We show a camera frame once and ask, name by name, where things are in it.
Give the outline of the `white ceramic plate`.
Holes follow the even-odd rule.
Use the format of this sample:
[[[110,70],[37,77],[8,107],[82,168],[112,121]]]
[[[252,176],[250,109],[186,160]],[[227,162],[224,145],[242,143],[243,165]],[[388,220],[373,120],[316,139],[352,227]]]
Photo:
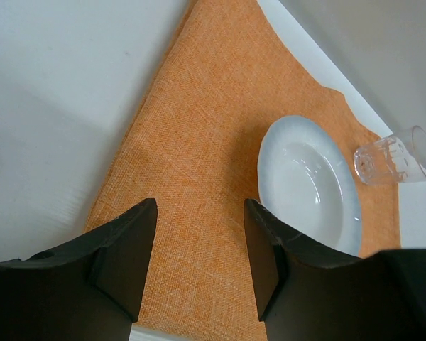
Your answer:
[[[268,128],[257,162],[261,204],[282,222],[338,251],[358,256],[361,206],[349,165],[332,138],[302,116]]]

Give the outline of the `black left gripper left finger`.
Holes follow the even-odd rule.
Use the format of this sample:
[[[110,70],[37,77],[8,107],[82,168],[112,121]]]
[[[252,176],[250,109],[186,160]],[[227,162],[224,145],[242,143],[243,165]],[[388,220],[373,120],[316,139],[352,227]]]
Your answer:
[[[138,320],[153,198],[26,260],[0,262],[0,340],[127,340]]]

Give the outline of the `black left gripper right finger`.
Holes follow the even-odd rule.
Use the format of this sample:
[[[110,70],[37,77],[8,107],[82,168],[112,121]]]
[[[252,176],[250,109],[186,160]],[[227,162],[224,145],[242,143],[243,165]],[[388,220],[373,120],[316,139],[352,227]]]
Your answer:
[[[426,340],[426,249],[364,259],[323,245],[253,199],[244,229],[269,340]]]

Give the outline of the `orange cloth placemat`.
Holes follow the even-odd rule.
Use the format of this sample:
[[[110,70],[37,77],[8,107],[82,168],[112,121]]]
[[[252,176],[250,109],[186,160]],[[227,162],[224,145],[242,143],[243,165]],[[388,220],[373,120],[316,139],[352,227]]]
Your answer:
[[[350,161],[376,140],[283,45],[257,1],[192,1],[126,132],[85,230],[158,204],[139,324],[193,340],[264,340],[244,234],[263,136],[299,114]]]

